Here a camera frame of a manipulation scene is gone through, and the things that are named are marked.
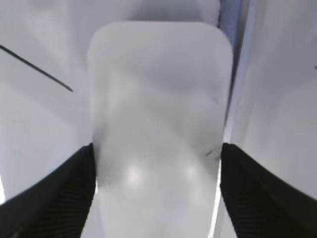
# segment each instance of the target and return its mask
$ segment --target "rounded rectangular panel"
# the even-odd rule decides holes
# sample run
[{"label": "rounded rectangular panel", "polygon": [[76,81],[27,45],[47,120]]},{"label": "rounded rectangular panel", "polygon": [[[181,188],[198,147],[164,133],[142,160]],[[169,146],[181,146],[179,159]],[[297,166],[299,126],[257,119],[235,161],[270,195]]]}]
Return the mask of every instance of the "rounded rectangular panel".
[{"label": "rounded rectangular panel", "polygon": [[122,22],[88,65],[108,238],[205,238],[211,227],[232,51],[202,23]]}]

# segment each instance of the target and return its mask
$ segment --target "white plastic panel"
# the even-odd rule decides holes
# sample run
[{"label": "white plastic panel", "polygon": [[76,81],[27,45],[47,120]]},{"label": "white plastic panel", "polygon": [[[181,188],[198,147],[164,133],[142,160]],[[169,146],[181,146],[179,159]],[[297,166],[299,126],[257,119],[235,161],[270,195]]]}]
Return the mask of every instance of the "white plastic panel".
[{"label": "white plastic panel", "polygon": [[107,238],[206,238],[232,52],[202,23],[123,22],[88,63]]},{"label": "white plastic panel", "polygon": [[258,1],[231,142],[317,199],[317,2]]}]

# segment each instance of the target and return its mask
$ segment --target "thin black wire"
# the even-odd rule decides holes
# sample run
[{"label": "thin black wire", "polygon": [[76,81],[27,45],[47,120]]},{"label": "thin black wire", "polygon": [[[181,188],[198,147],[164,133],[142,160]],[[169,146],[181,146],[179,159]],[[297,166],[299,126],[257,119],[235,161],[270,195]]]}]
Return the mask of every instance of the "thin black wire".
[{"label": "thin black wire", "polygon": [[55,81],[56,83],[58,83],[60,86],[66,88],[68,91],[73,92],[73,90],[66,84],[64,84],[62,81],[58,80],[57,78],[51,76],[50,74],[46,73],[44,70],[38,68],[37,66],[35,66],[34,64],[28,62],[27,60],[25,60],[24,58],[22,58],[21,56],[18,56],[16,53],[14,53],[13,51],[9,50],[8,48],[4,47],[3,45],[0,45],[0,50],[3,50],[4,52],[8,53],[9,55],[11,55],[12,57],[15,57],[17,60],[25,63],[26,65],[28,65],[29,67],[33,68],[34,70],[36,70],[37,72],[45,75],[46,77],[50,78],[51,80]]}]

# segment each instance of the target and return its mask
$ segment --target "white wall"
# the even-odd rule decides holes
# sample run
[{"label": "white wall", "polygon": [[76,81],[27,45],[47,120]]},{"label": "white wall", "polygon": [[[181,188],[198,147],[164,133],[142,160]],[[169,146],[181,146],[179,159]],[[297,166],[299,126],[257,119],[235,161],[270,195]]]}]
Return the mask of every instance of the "white wall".
[{"label": "white wall", "polygon": [[[231,110],[230,142],[317,199],[317,1],[254,2],[252,41],[245,49],[248,57],[240,59],[237,78],[243,80],[236,85],[240,97]],[[218,228],[217,237],[235,237],[227,233],[232,231],[228,219]]]}]

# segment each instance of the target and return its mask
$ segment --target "black textured surface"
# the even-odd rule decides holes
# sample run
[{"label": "black textured surface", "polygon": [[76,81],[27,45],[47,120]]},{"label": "black textured surface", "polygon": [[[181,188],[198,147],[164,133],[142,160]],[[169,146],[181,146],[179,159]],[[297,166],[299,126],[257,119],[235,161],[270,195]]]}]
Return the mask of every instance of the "black textured surface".
[{"label": "black textured surface", "polygon": [[221,153],[221,193],[238,238],[317,238],[317,202],[235,145]]},{"label": "black textured surface", "polygon": [[1,238],[79,238],[95,193],[92,144],[0,206]]}]

